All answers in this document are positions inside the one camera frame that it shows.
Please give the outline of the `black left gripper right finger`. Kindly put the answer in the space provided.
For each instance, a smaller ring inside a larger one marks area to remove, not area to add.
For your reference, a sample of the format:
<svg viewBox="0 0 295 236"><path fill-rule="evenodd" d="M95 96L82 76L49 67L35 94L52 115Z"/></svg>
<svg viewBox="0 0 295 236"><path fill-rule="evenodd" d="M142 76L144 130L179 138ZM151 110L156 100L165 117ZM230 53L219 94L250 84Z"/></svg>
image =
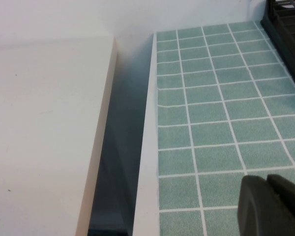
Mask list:
<svg viewBox="0 0 295 236"><path fill-rule="evenodd" d="M295 184L277 174L268 175L266 180L279 197L292 224L292 229L288 230L287 235L295 236Z"/></svg>

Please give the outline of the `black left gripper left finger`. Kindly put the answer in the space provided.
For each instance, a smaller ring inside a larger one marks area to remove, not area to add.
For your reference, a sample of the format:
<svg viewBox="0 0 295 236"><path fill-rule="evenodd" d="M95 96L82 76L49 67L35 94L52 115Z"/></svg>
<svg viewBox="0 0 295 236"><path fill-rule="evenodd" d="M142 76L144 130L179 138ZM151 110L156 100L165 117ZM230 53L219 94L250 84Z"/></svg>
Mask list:
<svg viewBox="0 0 295 236"><path fill-rule="evenodd" d="M295 184L279 175L241 180L237 221L241 236L295 236L295 216L286 201Z"/></svg>

